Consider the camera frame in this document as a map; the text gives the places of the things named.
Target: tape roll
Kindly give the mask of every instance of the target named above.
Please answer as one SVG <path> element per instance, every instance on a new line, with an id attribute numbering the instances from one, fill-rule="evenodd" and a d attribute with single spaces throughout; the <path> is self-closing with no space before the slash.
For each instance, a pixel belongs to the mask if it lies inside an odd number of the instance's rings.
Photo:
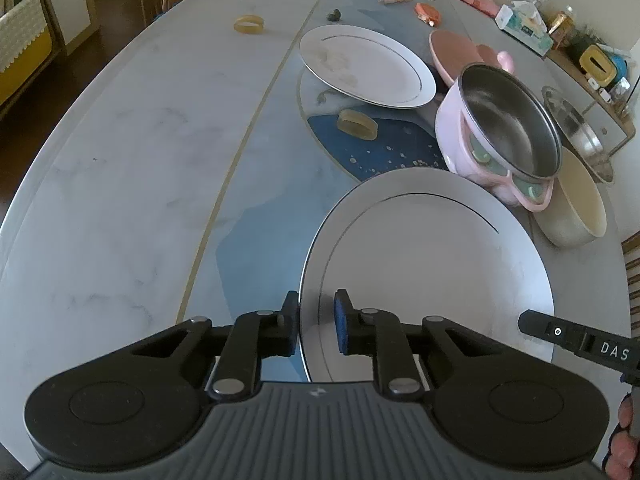
<path id="1" fill-rule="evenodd" d="M 336 126 L 340 131 L 363 140 L 374 140 L 378 136 L 378 123 L 356 110 L 341 111 Z"/>
<path id="2" fill-rule="evenodd" d="M 243 34 L 260 34 L 264 30 L 264 20 L 255 14 L 245 14 L 236 19 L 234 29 Z"/>

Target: scalloped white cloth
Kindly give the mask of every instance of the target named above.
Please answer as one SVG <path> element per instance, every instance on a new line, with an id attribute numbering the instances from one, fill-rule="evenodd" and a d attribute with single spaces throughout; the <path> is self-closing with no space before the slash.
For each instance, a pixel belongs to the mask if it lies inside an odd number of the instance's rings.
<path id="1" fill-rule="evenodd" d="M 40 0 L 23 0 L 0 18 L 0 73 L 44 32 L 47 20 Z"/>

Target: wooden floor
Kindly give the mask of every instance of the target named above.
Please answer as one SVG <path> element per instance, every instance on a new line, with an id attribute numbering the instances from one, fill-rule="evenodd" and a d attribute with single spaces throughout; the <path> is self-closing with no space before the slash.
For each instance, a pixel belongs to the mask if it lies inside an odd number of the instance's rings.
<path id="1" fill-rule="evenodd" d="M 140 0 L 95 0 L 100 31 L 53 62 L 0 121 L 0 221 L 62 115 L 100 70 L 143 30 Z"/>

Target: white plate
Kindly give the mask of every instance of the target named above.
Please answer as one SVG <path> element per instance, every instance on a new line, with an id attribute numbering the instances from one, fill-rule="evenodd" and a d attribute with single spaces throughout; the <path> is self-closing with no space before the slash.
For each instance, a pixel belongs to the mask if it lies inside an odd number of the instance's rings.
<path id="1" fill-rule="evenodd" d="M 403 44 L 353 25 L 314 28 L 300 40 L 305 65 L 332 88 L 388 108 L 417 108 L 436 94 L 425 63 Z"/>
<path id="2" fill-rule="evenodd" d="M 522 335 L 527 309 L 553 315 L 540 260 L 522 226 L 472 182 L 433 168 L 383 173 L 348 193 L 324 220 L 300 285 L 300 342 L 313 381 L 365 381 L 371 359 L 338 352 L 333 300 L 420 324 L 447 317 L 551 361 L 553 345 Z"/>

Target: marble tabletop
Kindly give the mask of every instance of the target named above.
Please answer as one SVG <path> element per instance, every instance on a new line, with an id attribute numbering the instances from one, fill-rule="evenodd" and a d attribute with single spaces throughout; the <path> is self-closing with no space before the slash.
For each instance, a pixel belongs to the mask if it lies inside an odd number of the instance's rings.
<path id="1" fill-rule="evenodd" d="M 558 85 L 538 56 L 475 9 L 419 1 L 438 8 L 443 27 L 509 50 L 516 75 L 538 95 Z M 321 118 L 358 103 L 328 90 L 297 53 L 302 34 L 337 7 L 344 23 L 388 34 L 431 62 L 430 28 L 411 7 L 375 2 L 185 0 L 65 114 L 0 228 L 0 441 L 23 465 L 38 461 L 22 409 L 40 382 L 185 317 L 228 324 L 277 308 L 298 288 L 332 206 L 366 176 L 404 164 L 409 151 L 380 162 L 328 141 Z M 248 13 L 264 18 L 264 34 L 233 30 Z M 376 112 L 409 125 L 417 155 L 408 164 L 438 162 L 422 142 L 433 137 L 434 110 Z M 553 248 L 527 214 L 514 213 L 543 259 L 556 314 L 628 336 L 622 251 L 601 192 L 607 234 L 573 251 Z M 626 388 L 616 374 L 564 351 L 554 362 L 589 378 L 617 408 Z M 268 360 L 263 376 L 305 380 L 300 356 Z"/>

